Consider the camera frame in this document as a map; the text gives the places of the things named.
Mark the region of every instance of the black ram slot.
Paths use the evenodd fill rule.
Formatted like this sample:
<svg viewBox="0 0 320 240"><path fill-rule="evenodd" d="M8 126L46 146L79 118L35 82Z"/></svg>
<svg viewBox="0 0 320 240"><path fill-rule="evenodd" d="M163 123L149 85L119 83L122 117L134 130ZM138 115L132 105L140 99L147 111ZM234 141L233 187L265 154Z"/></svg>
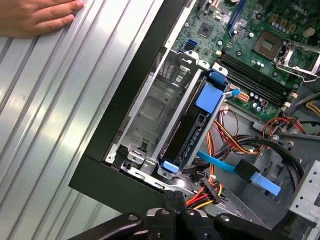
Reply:
<svg viewBox="0 0 320 240"><path fill-rule="evenodd" d="M272 94L269 91L265 91L264 88L260 87L259 85L257 85L255 82L252 82L249 78L238 74L237 72L235 72L234 70L225 67L228 70L228 80L230 80L233 83L237 83L235 85L239 85L239 87L245 87L246 89L248 89L249 91L252 91L256 94L258 94L259 96L261 96L262 98L268 100L271 103L274 103L276 105L282 105L282 102L284 101L283 99L283 95L279 96L277 94Z"/></svg>
<svg viewBox="0 0 320 240"><path fill-rule="evenodd" d="M223 55L222 62L225 62L229 67L233 67L234 70L254 78L256 81L260 82L261 85L264 85L265 87L276 88L280 92L287 91L287 88L283 86L281 83L271 79L270 77L264 75L260 71L241 62L240 60L236 59L235 57L229 54Z"/></svg>
<svg viewBox="0 0 320 240"><path fill-rule="evenodd" d="M277 106L281 106L287 101L288 89L258 70L229 54L223 55L221 64L229 72L227 79L233 83L237 83L238 87L245 87Z"/></svg>

